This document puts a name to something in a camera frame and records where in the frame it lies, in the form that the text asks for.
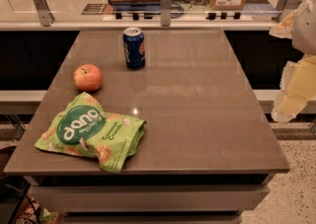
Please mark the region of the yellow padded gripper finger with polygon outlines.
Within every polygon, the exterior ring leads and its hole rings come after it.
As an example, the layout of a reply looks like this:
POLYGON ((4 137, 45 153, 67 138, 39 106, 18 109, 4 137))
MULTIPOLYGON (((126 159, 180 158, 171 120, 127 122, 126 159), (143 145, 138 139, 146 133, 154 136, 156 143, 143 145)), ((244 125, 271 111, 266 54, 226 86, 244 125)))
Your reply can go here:
POLYGON ((282 21, 270 29, 269 35, 278 38, 292 38, 292 27, 297 11, 291 11, 282 21))
POLYGON ((316 96, 316 55, 306 54, 298 62, 287 61, 279 87, 271 116, 276 122, 289 122, 316 96))

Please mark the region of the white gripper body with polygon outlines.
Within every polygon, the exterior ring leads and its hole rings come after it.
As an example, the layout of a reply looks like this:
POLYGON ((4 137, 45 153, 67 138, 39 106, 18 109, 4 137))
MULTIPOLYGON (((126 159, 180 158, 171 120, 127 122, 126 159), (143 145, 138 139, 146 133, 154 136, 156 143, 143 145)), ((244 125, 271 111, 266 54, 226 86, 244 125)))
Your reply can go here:
POLYGON ((303 0, 292 26, 292 46, 303 53, 316 53, 316 0, 303 0))

